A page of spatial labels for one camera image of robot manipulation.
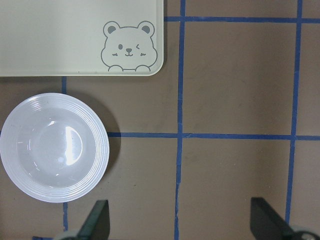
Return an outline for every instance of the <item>tray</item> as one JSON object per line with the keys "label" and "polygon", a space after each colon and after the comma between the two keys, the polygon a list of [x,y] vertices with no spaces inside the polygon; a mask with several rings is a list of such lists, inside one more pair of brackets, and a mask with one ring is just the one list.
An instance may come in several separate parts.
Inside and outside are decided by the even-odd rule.
{"label": "tray", "polygon": [[163,0],[0,0],[0,76],[150,76]]}

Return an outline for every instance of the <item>plate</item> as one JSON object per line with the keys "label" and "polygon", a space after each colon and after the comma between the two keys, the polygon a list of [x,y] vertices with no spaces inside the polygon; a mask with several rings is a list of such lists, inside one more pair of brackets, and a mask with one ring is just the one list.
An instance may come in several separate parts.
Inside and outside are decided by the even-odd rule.
{"label": "plate", "polygon": [[0,155],[14,184],[50,203],[82,197],[103,177],[109,140],[97,114],[65,94],[44,93],[20,103],[7,117]]}
{"label": "plate", "polygon": [[150,76],[164,0],[0,0],[0,76]]}

